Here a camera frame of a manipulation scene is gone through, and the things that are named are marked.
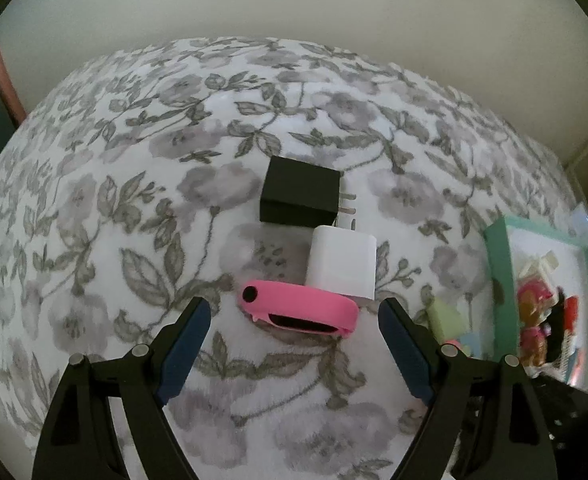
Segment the red white toothpaste tube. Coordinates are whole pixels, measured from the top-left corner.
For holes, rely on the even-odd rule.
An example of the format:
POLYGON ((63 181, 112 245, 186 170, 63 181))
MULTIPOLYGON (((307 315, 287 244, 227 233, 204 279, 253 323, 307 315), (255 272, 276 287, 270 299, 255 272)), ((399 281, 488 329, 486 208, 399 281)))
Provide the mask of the red white toothpaste tube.
POLYGON ((564 331, 574 334, 577 330, 579 316, 579 298, 569 296, 564 302, 564 331))

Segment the pink hat puppy figurine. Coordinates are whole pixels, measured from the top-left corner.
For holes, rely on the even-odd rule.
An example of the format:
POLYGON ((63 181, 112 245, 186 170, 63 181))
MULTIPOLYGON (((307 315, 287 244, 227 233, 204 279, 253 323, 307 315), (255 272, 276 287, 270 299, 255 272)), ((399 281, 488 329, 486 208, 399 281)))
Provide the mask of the pink hat puppy figurine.
POLYGON ((530 278, 518 288, 519 359, 525 367, 542 366, 545 362, 548 330, 543 323, 556 302, 556 293, 539 278, 530 278))

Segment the white plastic clip box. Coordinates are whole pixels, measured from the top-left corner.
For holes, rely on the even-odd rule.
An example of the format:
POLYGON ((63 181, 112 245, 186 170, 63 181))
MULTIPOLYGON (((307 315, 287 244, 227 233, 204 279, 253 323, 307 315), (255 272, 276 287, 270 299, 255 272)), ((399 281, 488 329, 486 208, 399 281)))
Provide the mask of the white plastic clip box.
POLYGON ((524 278, 540 278, 541 280, 547 280, 558 267, 559 262, 555 252, 550 250, 542 256, 529 258, 522 266, 518 278, 521 278, 522 280, 524 278))

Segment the white power adapter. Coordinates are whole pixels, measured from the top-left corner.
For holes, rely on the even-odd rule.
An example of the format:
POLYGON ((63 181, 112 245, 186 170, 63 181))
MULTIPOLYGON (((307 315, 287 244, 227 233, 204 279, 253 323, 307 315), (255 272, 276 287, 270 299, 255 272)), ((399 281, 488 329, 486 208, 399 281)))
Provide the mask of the white power adapter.
POLYGON ((339 226, 317 226, 312 233, 305 284, 334 294, 373 300, 376 238, 339 226))

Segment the pink watch band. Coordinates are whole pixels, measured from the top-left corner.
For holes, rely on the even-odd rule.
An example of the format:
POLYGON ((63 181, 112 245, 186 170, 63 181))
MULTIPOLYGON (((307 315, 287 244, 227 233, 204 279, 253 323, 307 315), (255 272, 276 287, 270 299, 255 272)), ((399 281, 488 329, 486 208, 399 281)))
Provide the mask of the pink watch band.
POLYGON ((348 337, 359 316, 358 305, 346 296, 284 282, 247 282, 239 305, 254 322, 315 335, 348 337))

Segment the black power adapter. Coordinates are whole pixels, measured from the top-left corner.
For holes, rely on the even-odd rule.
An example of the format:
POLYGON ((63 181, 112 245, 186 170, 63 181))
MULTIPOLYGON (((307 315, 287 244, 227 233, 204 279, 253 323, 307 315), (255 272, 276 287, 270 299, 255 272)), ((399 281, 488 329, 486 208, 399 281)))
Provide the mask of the black power adapter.
POLYGON ((259 220, 281 226, 333 226, 338 214, 354 216, 355 207, 344 205, 355 200, 341 192, 341 173, 301 162, 272 156, 259 200, 259 220))

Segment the blue salmon folding knife toy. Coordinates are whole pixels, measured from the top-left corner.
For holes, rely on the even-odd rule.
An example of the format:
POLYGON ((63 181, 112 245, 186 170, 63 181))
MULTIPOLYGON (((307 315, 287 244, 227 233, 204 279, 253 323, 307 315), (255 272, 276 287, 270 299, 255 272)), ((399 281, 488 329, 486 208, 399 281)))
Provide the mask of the blue salmon folding knife toy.
POLYGON ((457 308, 436 298, 426 308, 426 313, 431 333, 438 344, 453 344, 466 356, 481 358, 479 336, 467 327, 457 308))

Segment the black toy car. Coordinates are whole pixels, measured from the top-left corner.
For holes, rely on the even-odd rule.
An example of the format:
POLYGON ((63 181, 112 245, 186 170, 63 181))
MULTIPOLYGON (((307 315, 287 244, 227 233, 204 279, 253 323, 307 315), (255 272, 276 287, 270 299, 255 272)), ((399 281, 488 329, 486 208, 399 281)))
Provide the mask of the black toy car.
POLYGON ((562 354, 564 340, 564 318, 565 318, 565 300, 566 296, 561 287, 557 289, 558 299, 556 304, 551 308, 551 313, 545 322, 550 326, 546 340, 545 362, 553 363, 562 354))

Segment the teal rimmed white tray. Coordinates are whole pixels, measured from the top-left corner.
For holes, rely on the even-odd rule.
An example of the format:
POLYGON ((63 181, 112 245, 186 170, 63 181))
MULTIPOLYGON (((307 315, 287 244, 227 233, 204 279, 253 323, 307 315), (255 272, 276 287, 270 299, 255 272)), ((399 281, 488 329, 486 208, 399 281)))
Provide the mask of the teal rimmed white tray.
POLYGON ((493 355, 514 354, 588 392, 588 244, 502 217, 484 230, 493 285, 493 355))

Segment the white power strip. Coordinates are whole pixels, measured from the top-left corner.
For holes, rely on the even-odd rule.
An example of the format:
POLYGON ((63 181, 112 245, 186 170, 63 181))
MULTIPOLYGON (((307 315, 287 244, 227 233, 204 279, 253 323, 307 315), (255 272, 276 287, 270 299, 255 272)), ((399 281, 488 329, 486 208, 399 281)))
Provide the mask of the white power strip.
POLYGON ((588 207, 585 203, 578 203, 570 214, 571 227, 580 240, 588 239, 588 207))

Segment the floral grey white blanket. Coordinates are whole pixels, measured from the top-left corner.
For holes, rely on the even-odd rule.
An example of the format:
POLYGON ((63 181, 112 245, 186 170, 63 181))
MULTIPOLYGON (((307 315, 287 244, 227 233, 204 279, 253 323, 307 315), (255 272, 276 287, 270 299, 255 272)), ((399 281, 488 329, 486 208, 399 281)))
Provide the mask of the floral grey white blanket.
POLYGON ((571 231, 556 155, 465 93, 285 39, 182 39, 60 82, 0 155, 0 410, 35 451, 68 358, 117 359, 194 296, 211 329, 165 413, 204 479, 386 479, 424 415, 362 302, 346 339, 255 323, 253 278, 302 283, 312 233, 259 219, 274 156, 341 174, 375 292, 455 304, 493 347, 484 229, 571 231))

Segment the pink board by wall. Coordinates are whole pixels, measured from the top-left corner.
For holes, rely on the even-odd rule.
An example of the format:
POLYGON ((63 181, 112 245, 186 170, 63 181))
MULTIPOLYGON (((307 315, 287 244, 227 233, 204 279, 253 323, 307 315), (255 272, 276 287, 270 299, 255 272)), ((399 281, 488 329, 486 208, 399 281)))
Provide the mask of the pink board by wall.
POLYGON ((13 121, 17 125, 21 125, 24 122, 27 114, 25 112, 24 106, 18 97, 14 85, 12 84, 12 80, 6 69, 6 64, 4 64, 3 57, 0 51, 0 98, 2 99, 3 104, 6 106, 6 109, 10 113, 13 121))

